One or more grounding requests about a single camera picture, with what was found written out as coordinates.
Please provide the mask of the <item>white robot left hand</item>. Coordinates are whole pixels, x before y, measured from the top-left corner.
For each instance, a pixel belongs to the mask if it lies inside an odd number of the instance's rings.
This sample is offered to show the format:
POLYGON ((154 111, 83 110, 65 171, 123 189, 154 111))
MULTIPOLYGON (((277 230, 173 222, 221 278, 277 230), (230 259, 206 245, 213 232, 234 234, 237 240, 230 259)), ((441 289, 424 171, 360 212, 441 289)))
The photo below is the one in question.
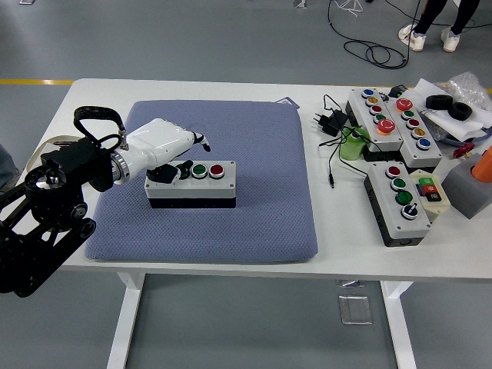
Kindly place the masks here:
POLYGON ((200 144, 210 151, 207 138, 156 118, 126 136, 111 154, 113 182, 122 185, 143 170, 154 170, 200 144))

